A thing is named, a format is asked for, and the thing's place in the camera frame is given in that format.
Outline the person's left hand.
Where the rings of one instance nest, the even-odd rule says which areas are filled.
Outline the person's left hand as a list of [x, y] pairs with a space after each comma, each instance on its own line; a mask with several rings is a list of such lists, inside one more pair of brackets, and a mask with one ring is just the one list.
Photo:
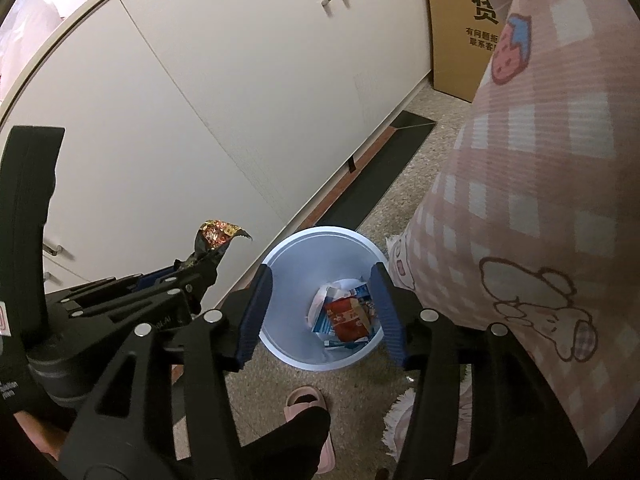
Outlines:
[[31, 414], [20, 411], [14, 414], [16, 421], [38, 450], [52, 460], [59, 460], [67, 432], [44, 424]]

